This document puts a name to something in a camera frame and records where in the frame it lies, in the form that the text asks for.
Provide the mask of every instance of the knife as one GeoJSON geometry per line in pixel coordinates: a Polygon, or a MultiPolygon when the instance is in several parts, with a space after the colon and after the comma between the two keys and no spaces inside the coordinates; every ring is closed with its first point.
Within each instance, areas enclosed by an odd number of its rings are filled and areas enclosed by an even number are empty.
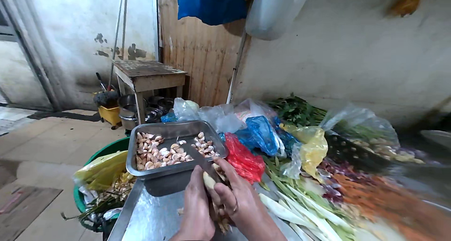
{"type": "Polygon", "coordinates": [[[206,172],[210,177],[216,182],[216,183],[222,183],[229,188],[231,188],[230,183],[228,181],[223,180],[218,173],[216,172],[215,168],[213,167],[213,161],[208,162],[205,157],[203,157],[195,148],[192,146],[187,145],[186,147],[183,147],[183,149],[186,151],[188,155],[191,155],[191,157],[196,161],[198,165],[206,172]]]}

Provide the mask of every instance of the wooden wall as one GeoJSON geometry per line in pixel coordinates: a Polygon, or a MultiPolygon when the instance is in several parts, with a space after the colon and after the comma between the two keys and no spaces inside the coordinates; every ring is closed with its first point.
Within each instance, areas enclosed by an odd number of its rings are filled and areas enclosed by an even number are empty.
{"type": "Polygon", "coordinates": [[[245,20],[210,26],[177,20],[177,0],[158,0],[163,62],[186,71],[189,100],[200,106],[226,103],[245,20]]]}

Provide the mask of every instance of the white wall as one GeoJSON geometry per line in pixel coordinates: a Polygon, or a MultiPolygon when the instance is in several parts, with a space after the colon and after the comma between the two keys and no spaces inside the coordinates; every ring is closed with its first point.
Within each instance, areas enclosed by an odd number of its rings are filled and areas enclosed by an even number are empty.
{"type": "Polygon", "coordinates": [[[51,109],[41,83],[31,71],[17,42],[0,41],[0,88],[10,104],[51,109]]]}
{"type": "MultiPolygon", "coordinates": [[[[53,66],[57,67],[61,85],[71,108],[96,109],[93,92],[100,91],[96,72],[108,83],[120,0],[29,0],[43,30],[53,66]],[[102,43],[95,41],[102,34],[102,43]],[[109,57],[99,55],[99,51],[109,57]]],[[[125,34],[127,49],[134,43],[146,51],[146,60],[155,59],[153,0],[128,0],[125,34]]],[[[118,47],[122,46],[122,21],[118,47]]]]}
{"type": "Polygon", "coordinates": [[[395,125],[414,122],[451,94],[451,0],[422,0],[413,15],[390,18],[393,1],[307,0],[280,39],[251,40],[234,102],[294,92],[320,107],[351,100],[395,125]]]}

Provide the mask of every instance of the green bucket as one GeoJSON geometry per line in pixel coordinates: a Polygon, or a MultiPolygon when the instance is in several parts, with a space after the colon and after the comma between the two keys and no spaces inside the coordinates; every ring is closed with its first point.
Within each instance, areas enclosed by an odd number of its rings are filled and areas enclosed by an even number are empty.
{"type": "MultiPolygon", "coordinates": [[[[113,143],[110,143],[109,145],[105,146],[103,149],[99,150],[98,152],[96,152],[91,158],[89,158],[89,160],[84,164],[85,166],[94,161],[94,159],[98,158],[98,157],[102,157],[105,155],[109,155],[118,151],[124,151],[124,150],[128,150],[128,142],[130,141],[130,137],[125,137],[122,139],[119,139],[113,143]]],[[[74,201],[75,204],[77,206],[77,209],[83,213],[86,210],[86,205],[84,203],[84,195],[78,191],[79,187],[78,186],[74,186],[74,201]]],[[[82,226],[90,229],[94,232],[100,232],[101,230],[98,229],[93,229],[92,226],[89,226],[87,224],[83,224],[82,226]]]]}

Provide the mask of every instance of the metal table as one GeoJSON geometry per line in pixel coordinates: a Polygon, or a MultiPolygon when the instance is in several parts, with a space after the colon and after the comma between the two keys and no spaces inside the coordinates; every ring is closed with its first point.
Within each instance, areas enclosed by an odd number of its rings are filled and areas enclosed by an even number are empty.
{"type": "MultiPolygon", "coordinates": [[[[178,231],[182,221],[177,209],[183,208],[184,189],[190,176],[191,171],[184,171],[152,180],[137,180],[108,241],[170,239],[178,231]]],[[[271,189],[276,189],[267,175],[263,176],[263,180],[271,189]]],[[[257,192],[276,198],[258,184],[254,187],[257,192]]],[[[270,215],[289,241],[300,240],[289,225],[275,215],[270,215]]],[[[219,227],[216,230],[212,240],[247,240],[236,227],[232,227],[232,231],[226,235],[221,233],[219,227]]]]}
{"type": "Polygon", "coordinates": [[[124,94],[124,83],[135,93],[138,109],[138,123],[145,124],[143,93],[159,88],[177,87],[177,97],[182,96],[185,84],[184,71],[164,65],[157,61],[113,60],[113,71],[117,75],[119,90],[124,94]]]}

